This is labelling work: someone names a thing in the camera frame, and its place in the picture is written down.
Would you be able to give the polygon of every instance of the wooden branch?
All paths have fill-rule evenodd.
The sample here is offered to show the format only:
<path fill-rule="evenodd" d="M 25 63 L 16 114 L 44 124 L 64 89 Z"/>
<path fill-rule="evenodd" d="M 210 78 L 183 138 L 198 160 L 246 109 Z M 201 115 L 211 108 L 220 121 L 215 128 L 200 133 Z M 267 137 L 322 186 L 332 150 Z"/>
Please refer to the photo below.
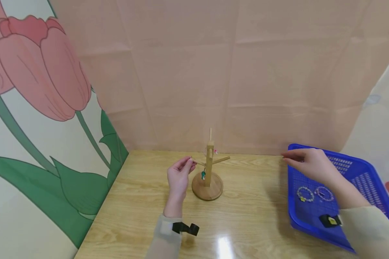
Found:
<path fill-rule="evenodd" d="M 213 161 L 212 164 L 217 164 L 217 163 L 220 163 L 220 162 L 229 160 L 230 158 L 231 158 L 230 156 L 226 156 L 226 157 L 224 157 L 224 158 L 221 158 L 221 159 L 218 159 L 218 160 Z"/>
<path fill-rule="evenodd" d="M 195 163 L 198 163 L 198 164 L 200 164 L 200 165 L 202 165 L 202 166 L 206 167 L 206 164 L 205 164 L 205 163 L 203 163 L 203 162 L 199 162 L 199 161 L 196 161 L 196 160 L 194 160 L 193 158 L 192 158 L 192 160 L 193 160 Z"/>

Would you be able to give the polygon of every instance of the wooden table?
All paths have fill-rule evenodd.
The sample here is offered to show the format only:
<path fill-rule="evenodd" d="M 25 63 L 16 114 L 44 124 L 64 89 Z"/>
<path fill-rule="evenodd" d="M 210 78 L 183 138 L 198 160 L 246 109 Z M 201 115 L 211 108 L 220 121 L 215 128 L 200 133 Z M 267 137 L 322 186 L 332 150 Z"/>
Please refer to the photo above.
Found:
<path fill-rule="evenodd" d="M 205 160 L 203 153 L 132 151 L 75 258 L 144 258 L 167 199 L 166 170 L 185 155 Z M 180 258 L 356 258 L 292 229 L 287 167 L 279 156 L 230 156 L 213 167 L 224 183 L 215 201 L 192 193 L 191 180 L 203 167 L 190 174 L 183 219 L 200 231 L 183 234 Z"/>

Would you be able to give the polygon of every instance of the blue plastic basket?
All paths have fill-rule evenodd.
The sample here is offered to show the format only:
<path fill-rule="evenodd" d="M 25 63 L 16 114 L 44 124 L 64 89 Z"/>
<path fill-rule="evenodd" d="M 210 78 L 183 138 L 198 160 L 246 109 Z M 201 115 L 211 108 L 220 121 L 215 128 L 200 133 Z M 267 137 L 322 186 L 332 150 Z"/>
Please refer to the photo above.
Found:
<path fill-rule="evenodd" d="M 288 150 L 298 148 L 311 148 L 309 146 L 290 144 Z M 375 168 L 359 158 L 343 155 L 340 153 L 324 150 L 330 161 L 336 166 L 341 174 L 349 180 L 363 194 L 363 196 L 374 206 L 378 207 L 389 218 L 389 196 L 375 170 Z M 318 218 L 321 215 L 337 215 L 339 207 L 334 199 L 325 201 L 317 194 L 314 194 L 313 202 L 302 202 L 298 197 L 297 190 L 301 186 L 311 191 L 321 183 L 313 181 L 296 169 L 288 167 L 288 213 L 291 218 L 291 226 L 299 231 L 325 240 L 334 245 L 352 251 L 341 227 L 325 228 Z"/>

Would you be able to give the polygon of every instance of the black wrist strap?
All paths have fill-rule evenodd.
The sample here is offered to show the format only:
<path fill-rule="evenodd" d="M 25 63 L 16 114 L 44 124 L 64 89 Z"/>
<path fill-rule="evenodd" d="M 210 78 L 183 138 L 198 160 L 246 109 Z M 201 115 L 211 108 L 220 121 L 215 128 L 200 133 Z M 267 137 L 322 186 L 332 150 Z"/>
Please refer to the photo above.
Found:
<path fill-rule="evenodd" d="M 190 227 L 183 222 L 176 222 L 173 223 L 173 231 L 177 234 L 180 234 L 181 232 L 187 232 L 191 235 L 197 236 L 197 233 L 199 232 L 199 227 L 195 224 L 191 224 Z"/>

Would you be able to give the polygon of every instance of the beige sleeve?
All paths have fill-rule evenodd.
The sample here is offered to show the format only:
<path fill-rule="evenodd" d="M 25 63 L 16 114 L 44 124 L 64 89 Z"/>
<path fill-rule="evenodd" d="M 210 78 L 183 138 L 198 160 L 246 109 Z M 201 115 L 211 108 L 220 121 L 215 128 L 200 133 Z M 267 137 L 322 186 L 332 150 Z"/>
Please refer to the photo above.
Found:
<path fill-rule="evenodd" d="M 389 259 L 389 220 L 377 207 L 340 210 L 342 229 L 361 259 Z"/>
<path fill-rule="evenodd" d="M 172 227 L 173 223 L 181 221 L 181 218 L 159 216 L 146 259 L 177 259 L 179 257 L 182 235 L 174 232 Z"/>

